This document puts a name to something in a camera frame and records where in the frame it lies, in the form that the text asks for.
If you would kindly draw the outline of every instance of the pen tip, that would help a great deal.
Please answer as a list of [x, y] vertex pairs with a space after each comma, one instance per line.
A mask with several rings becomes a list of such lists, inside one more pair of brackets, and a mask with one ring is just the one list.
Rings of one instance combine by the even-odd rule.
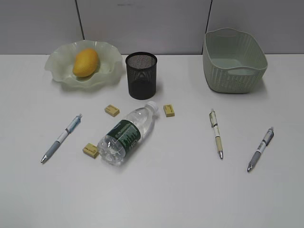
[[46, 155], [44, 155], [44, 157], [41, 159], [41, 163], [44, 164], [47, 161], [47, 158], [48, 157]]
[[250, 172], [253, 168], [253, 165], [248, 165], [247, 172]]
[[223, 153], [223, 151], [219, 151], [219, 152], [218, 152], [218, 155], [219, 155], [219, 158], [220, 158], [221, 160], [223, 160], [223, 158], [224, 158], [224, 153]]

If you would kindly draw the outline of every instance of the wavy glass dish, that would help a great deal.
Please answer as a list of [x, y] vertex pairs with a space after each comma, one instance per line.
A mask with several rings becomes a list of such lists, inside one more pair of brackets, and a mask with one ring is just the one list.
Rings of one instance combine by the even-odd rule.
[[[93, 48], [98, 53], [99, 65], [93, 74], [80, 78], [73, 74], [73, 65], [75, 56], [86, 48]], [[118, 49], [106, 42], [82, 40], [60, 46], [48, 57], [44, 69], [50, 71], [57, 82], [88, 88], [100, 83], [110, 84], [119, 79], [122, 59]]]

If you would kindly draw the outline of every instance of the blue pen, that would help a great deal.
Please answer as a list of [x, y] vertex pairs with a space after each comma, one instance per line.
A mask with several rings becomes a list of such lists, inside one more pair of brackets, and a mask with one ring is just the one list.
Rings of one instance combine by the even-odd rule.
[[53, 145], [49, 148], [49, 150], [45, 153], [44, 157], [41, 160], [41, 163], [45, 163], [55, 151], [59, 148], [59, 146], [63, 143], [63, 141], [67, 138], [69, 134], [74, 131], [77, 125], [80, 123], [82, 115], [79, 114], [74, 118], [74, 120], [70, 123], [70, 125], [62, 132], [62, 134], [58, 137], [58, 139], [53, 143]]

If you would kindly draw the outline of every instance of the black mesh pen holder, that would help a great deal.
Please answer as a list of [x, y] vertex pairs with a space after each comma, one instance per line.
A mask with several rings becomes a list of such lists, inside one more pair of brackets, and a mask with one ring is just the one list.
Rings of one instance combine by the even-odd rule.
[[128, 87], [131, 97], [146, 100], [156, 92], [155, 55], [148, 52], [135, 52], [125, 60], [128, 74]]

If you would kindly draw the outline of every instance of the pen grip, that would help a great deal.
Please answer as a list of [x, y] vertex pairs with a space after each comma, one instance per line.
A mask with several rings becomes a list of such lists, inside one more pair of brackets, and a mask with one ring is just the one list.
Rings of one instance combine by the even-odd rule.
[[46, 155], [48, 158], [50, 158], [50, 157], [55, 153], [55, 151], [59, 148], [59, 146], [60, 146], [60, 142], [55, 141], [55, 142], [53, 143], [53, 145], [49, 148], [49, 150], [46, 152], [45, 155]]
[[251, 161], [249, 164], [256, 165], [257, 161], [260, 159], [261, 153], [259, 151], [256, 151], [255, 154], [253, 155]]
[[218, 151], [223, 151], [222, 140], [220, 139], [220, 137], [215, 138], [215, 143], [217, 145]]

